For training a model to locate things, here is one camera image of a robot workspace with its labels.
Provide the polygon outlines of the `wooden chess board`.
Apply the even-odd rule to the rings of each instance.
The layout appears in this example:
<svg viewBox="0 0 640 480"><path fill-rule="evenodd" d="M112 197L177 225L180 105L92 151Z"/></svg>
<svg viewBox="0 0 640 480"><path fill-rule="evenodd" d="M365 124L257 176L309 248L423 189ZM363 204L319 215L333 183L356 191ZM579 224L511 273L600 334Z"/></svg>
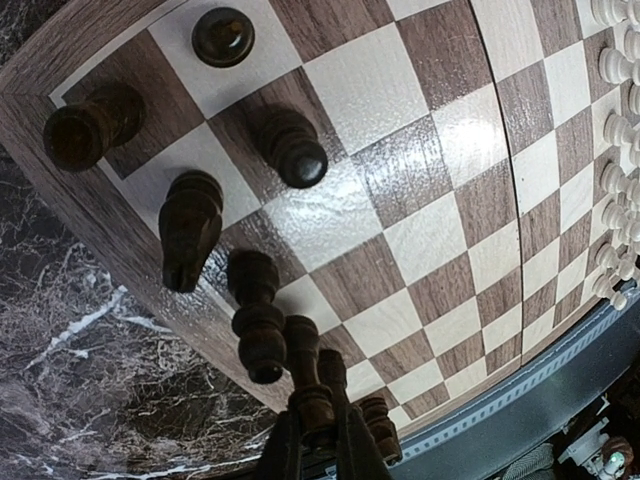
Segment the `wooden chess board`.
<svg viewBox="0 0 640 480"><path fill-rule="evenodd" d="M272 409L235 353L230 252L269 255L276 304L341 350L348 393L387 395L409 434L523 367L598 303L596 256L621 246L617 196L639 166L635 1L237 1L244 61L194 53L211 1L72 1L1 70L1 140L29 180L148 308ZM91 168L43 144L57 109L122 82L146 116ZM324 178L288 187L256 132L303 114ZM162 281L160 209L213 176L220 238L191 293Z"/></svg>

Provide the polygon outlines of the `dark chess bishop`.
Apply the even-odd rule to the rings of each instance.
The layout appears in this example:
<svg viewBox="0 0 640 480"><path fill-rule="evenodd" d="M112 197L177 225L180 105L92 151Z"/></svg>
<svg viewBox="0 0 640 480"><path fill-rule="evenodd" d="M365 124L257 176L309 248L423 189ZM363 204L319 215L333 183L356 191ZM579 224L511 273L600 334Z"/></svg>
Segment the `dark chess bishop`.
<svg viewBox="0 0 640 480"><path fill-rule="evenodd" d="M235 250L227 267L228 290L239 308L232 318L239 337L238 355L250 380L259 385L278 381L286 360L285 318L273 305L280 288L274 260L256 250Z"/></svg>

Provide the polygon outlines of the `dark chess pawn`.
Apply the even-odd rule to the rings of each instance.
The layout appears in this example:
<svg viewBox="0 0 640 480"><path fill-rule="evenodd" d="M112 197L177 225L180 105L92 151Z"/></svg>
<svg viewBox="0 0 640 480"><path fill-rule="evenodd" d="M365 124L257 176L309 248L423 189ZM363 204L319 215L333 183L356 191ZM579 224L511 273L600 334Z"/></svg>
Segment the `dark chess pawn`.
<svg viewBox="0 0 640 480"><path fill-rule="evenodd" d="M255 43L252 21L231 7L216 7L196 22L191 35L196 56L214 68L231 68L250 54Z"/></svg>
<svg viewBox="0 0 640 480"><path fill-rule="evenodd" d="M298 111L269 112L256 132L256 145L264 162L288 187L311 188L328 170L328 156L314 125Z"/></svg>

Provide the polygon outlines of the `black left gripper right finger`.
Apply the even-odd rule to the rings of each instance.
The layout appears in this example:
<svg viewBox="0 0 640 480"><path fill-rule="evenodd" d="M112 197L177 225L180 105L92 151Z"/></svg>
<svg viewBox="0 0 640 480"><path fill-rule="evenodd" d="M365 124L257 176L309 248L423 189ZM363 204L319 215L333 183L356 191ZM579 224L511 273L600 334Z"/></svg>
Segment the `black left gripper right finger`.
<svg viewBox="0 0 640 480"><path fill-rule="evenodd" d="M391 479L361 410L344 405L337 414L337 479Z"/></svg>

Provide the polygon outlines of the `dark chess knight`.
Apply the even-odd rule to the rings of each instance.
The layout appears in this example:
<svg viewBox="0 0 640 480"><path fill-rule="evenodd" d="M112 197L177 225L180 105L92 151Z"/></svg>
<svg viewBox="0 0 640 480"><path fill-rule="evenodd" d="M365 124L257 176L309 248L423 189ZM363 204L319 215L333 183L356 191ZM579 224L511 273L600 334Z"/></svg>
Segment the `dark chess knight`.
<svg viewBox="0 0 640 480"><path fill-rule="evenodd" d="M169 290L195 290L221 235L223 201L219 183L203 171L187 171L171 183L158 218L162 281Z"/></svg>

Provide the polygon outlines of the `dark chess king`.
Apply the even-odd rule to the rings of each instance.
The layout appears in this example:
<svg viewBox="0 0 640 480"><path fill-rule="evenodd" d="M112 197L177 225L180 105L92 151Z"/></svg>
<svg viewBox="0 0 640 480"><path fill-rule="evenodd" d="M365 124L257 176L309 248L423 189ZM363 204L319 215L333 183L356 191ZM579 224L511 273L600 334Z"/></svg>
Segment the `dark chess king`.
<svg viewBox="0 0 640 480"><path fill-rule="evenodd" d="M294 384L288 408L297 414L302 438L310 445L328 435L335 424L331 390L321 383L317 371L319 332L310 318L288 315L283 336L286 368Z"/></svg>

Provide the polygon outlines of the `dark chess queen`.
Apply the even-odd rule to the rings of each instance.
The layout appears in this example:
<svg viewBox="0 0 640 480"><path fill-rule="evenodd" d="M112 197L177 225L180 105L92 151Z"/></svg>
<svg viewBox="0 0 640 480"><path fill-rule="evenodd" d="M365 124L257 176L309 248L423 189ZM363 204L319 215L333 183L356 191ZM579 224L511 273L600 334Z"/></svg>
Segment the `dark chess queen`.
<svg viewBox="0 0 640 480"><path fill-rule="evenodd" d="M333 401L346 404L347 369L341 353L333 349L321 349L317 370L321 383L330 388Z"/></svg>

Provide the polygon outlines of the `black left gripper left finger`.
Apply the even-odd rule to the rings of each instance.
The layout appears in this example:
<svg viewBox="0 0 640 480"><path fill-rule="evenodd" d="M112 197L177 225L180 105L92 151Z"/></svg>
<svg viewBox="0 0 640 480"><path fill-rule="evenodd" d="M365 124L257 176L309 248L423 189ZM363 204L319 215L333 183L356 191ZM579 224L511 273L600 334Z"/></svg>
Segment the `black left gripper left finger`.
<svg viewBox="0 0 640 480"><path fill-rule="evenodd" d="M255 480L299 480L302 442L299 417L295 411L278 414L262 455L254 470Z"/></svg>

